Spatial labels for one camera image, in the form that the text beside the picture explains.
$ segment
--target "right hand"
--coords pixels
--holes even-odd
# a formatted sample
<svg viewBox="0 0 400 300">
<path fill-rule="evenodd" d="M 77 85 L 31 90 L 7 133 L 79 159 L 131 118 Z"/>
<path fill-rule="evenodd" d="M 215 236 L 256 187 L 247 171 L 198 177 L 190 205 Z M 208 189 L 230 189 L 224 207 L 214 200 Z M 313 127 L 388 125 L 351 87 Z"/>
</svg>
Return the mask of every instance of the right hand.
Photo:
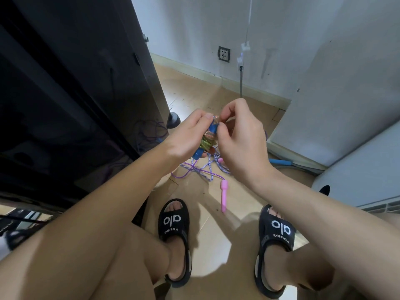
<svg viewBox="0 0 400 300">
<path fill-rule="evenodd" d="M 262 123 L 249 110 L 246 100 L 228 103 L 220 115 L 218 149 L 235 178 L 252 188 L 273 170 L 268 161 Z"/>
</svg>

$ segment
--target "pink jump rope handle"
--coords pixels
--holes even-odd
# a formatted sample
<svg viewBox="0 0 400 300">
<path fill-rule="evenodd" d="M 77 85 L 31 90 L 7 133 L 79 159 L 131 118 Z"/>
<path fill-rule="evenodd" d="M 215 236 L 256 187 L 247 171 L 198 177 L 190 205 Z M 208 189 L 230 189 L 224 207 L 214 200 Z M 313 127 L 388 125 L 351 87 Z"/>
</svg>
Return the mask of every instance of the pink jump rope handle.
<svg viewBox="0 0 400 300">
<path fill-rule="evenodd" d="M 226 190 L 228 188 L 227 180 L 221 181 L 221 212 L 226 212 Z"/>
</svg>

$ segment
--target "wall socket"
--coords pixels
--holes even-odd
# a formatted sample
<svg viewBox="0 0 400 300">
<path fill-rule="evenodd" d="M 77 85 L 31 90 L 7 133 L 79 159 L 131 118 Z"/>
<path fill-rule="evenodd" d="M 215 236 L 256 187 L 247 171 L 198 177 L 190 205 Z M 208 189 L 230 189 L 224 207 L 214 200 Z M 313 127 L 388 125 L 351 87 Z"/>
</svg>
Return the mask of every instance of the wall socket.
<svg viewBox="0 0 400 300">
<path fill-rule="evenodd" d="M 218 47 L 218 59 L 229 62 L 230 60 L 230 49 L 225 47 Z"/>
</svg>

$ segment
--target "black slide sandal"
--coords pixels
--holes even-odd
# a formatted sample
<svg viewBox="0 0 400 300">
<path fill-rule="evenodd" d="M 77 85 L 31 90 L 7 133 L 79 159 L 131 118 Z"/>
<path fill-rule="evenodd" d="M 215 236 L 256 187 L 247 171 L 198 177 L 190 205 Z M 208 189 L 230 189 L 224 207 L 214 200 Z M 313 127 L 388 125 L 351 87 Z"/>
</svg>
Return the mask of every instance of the black slide sandal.
<svg viewBox="0 0 400 300">
<path fill-rule="evenodd" d="M 293 250 L 294 233 L 296 232 L 292 224 L 268 213 L 271 205 L 264 206 L 258 221 L 258 234 L 260 236 L 260 249 L 256 259 L 254 269 L 254 279 L 258 290 L 268 298 L 278 299 L 282 296 L 286 286 L 275 291 L 268 286 L 264 276 L 264 252 L 268 246 L 277 244 L 282 246 L 287 252 Z"/>
<path fill-rule="evenodd" d="M 174 201 L 182 204 L 179 210 L 164 212 L 167 206 Z M 171 284 L 172 287 L 182 287 L 185 285 L 192 274 L 192 257 L 190 256 L 188 235 L 189 235 L 189 211 L 185 202 L 181 199 L 169 200 L 163 206 L 160 215 L 158 216 L 158 237 L 165 242 L 169 237 L 179 236 L 182 238 L 185 245 L 185 270 L 184 275 L 178 280 L 171 280 L 168 275 L 165 275 L 165 281 Z"/>
</svg>

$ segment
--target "hand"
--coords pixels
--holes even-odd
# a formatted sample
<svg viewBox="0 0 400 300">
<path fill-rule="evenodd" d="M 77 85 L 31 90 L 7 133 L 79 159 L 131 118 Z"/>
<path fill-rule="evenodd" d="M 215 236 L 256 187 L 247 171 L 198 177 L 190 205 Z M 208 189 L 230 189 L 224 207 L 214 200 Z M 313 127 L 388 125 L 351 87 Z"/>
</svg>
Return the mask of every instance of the hand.
<svg viewBox="0 0 400 300">
<path fill-rule="evenodd" d="M 227 122 L 233 116 L 236 119 Z M 221 156 L 235 178 L 253 188 L 273 170 L 268 161 L 263 125 L 242 98 L 227 104 L 220 120 L 217 136 Z"/>
<path fill-rule="evenodd" d="M 168 156 L 174 160 L 171 170 L 193 156 L 213 118 L 213 114 L 197 109 L 162 142 Z"/>
</svg>

